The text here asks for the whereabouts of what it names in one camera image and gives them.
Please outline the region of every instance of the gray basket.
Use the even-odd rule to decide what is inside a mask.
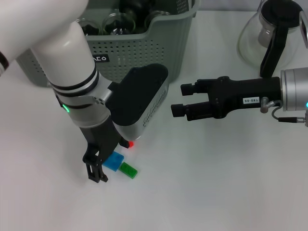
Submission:
[[[147,32],[137,35],[87,36],[93,56],[108,55],[109,62],[97,63],[100,73],[114,82],[121,82],[133,67],[159,63],[169,70],[173,81],[180,74],[192,18],[200,0],[156,0],[160,10],[171,13],[153,19]],[[113,13],[118,0],[90,0],[82,18],[102,23]],[[31,50],[17,59],[19,65],[36,85],[46,87],[48,81]]]

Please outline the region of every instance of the green light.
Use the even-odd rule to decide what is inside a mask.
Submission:
[[[64,104],[63,104],[63,108],[67,111],[67,113],[69,113],[69,109]]]

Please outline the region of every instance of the red light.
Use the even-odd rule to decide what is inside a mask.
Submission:
[[[134,145],[135,145],[134,142],[132,141],[129,142],[129,148],[132,148]]]

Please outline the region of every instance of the metal connector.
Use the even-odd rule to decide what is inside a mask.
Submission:
[[[305,124],[306,123],[306,119],[303,118],[303,117],[298,117],[296,122],[300,123],[300,124]]]
[[[261,99],[261,109],[260,112],[263,114],[266,114],[269,112],[269,108],[273,107],[276,105],[274,101],[269,102],[270,100],[267,97],[263,97]]]

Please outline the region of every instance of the white label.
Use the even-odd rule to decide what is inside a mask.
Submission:
[[[259,97],[243,98],[243,104],[260,103]]]
[[[109,56],[107,54],[96,54],[93,55],[93,59],[96,63],[107,63],[110,62]]]

